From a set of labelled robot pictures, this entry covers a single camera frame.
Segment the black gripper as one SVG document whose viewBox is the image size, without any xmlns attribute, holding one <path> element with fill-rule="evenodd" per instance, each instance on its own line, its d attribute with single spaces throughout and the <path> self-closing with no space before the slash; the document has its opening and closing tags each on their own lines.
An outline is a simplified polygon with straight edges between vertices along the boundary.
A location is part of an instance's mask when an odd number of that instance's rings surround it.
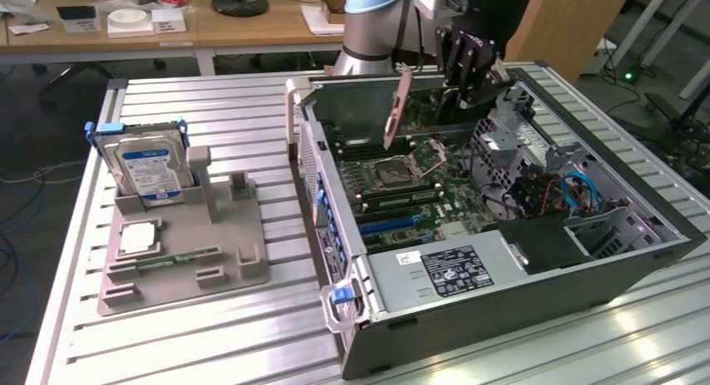
<svg viewBox="0 0 710 385">
<path fill-rule="evenodd" d="M 437 29 L 438 69 L 464 108 L 493 102 L 514 84 L 504 59 L 529 4 L 530 0 L 446 2 L 456 16 L 450 27 Z"/>
</svg>

